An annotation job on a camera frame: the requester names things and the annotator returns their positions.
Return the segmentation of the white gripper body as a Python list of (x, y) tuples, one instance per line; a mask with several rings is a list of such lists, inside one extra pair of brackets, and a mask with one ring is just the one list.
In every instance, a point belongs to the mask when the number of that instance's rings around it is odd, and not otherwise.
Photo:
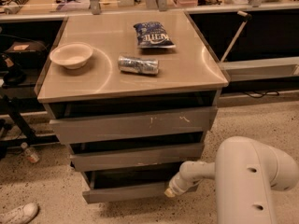
[(171, 194), (183, 194), (191, 187), (191, 183), (184, 179), (180, 173), (175, 174), (168, 184)]

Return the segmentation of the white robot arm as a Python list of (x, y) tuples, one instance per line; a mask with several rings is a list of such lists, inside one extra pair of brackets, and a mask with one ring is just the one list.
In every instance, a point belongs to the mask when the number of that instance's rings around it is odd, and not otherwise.
[(271, 192), (293, 189), (299, 167), (280, 149), (234, 136), (221, 143), (213, 162), (183, 162), (164, 194), (179, 196), (203, 179), (215, 181), (217, 224), (278, 224)]

